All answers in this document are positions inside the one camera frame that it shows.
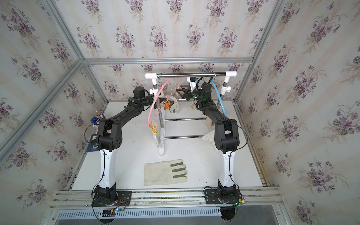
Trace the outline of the beige glove black cuff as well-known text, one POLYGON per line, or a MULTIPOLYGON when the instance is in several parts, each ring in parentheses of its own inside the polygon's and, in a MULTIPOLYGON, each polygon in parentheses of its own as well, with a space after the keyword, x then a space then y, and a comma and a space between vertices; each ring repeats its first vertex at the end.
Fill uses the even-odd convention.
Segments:
POLYGON ((193 100, 189 108, 191 110, 197 110, 197 101, 193 100))
POLYGON ((212 122, 212 120, 211 120, 209 117, 206 117, 205 125, 206 125, 206 127, 207 127, 207 129, 208 129, 209 132, 214 131, 213 122, 212 122))

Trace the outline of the white glove yellow cuff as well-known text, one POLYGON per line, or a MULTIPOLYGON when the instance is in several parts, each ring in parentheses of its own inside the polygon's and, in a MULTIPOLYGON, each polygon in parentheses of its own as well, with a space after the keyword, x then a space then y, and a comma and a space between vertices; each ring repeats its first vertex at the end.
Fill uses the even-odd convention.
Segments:
POLYGON ((210 131, 202 137, 203 141, 209 142, 212 146, 215 145, 215 130, 210 131))
POLYGON ((157 133, 154 134, 153 132, 152 132, 152 135, 153 135, 153 138, 155 139, 155 143, 157 144, 157 146, 158 146, 159 148, 162 148, 163 145, 162 145, 162 143, 161 143, 160 135, 158 135, 157 133))

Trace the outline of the white leather glove green fingers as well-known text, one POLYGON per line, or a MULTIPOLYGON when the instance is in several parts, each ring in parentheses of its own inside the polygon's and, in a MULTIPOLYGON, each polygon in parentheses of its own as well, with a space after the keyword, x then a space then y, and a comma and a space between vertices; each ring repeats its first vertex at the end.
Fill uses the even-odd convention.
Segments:
POLYGON ((179 103, 178 103, 178 99, 174 96, 170 96, 167 95, 166 97, 167 101, 169 100, 171 102, 170 107, 169 107, 169 112, 170 113, 178 113, 179 112, 179 103))

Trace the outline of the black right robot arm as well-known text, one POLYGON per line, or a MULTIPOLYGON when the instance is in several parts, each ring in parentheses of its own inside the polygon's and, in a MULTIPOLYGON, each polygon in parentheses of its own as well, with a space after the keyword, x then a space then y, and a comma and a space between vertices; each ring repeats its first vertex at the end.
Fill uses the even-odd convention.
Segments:
POLYGON ((214 125, 211 140, 217 150, 222 154, 223 172, 217 185, 216 196, 220 201, 229 201, 231 197, 240 197, 238 185, 233 178, 234 173, 234 154, 240 145, 239 126, 235 119, 229 119, 223 110, 219 110, 212 100, 212 86, 215 85, 213 79, 203 82, 199 86, 203 77, 195 81, 195 87, 190 84, 188 87, 182 85, 176 89, 177 94, 187 101, 193 100, 197 110, 207 116, 214 125))

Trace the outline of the blue wavy hanger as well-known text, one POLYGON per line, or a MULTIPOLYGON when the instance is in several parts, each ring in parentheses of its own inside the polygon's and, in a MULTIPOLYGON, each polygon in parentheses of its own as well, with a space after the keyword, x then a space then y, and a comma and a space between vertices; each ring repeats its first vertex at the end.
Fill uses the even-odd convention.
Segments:
POLYGON ((215 93, 217 95, 217 109, 224 115, 226 116, 226 110, 225 110, 225 107, 224 107, 224 104, 223 104, 223 100, 222 100, 222 95, 220 94, 220 91, 215 83, 215 81, 212 80, 211 82, 214 90, 215 90, 215 93))

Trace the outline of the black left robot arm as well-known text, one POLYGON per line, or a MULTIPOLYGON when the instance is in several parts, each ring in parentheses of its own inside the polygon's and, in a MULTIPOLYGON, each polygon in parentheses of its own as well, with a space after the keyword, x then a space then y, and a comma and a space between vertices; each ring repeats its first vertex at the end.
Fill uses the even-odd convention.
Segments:
POLYGON ((123 141, 122 128, 139 116, 145 107, 152 105, 154 100, 154 97, 141 86, 134 88, 133 94, 120 113, 99 121, 97 133, 90 140, 90 144, 100 149, 101 153, 100 181, 94 187, 95 198, 109 201, 110 204, 118 198, 114 173, 116 150, 123 141))

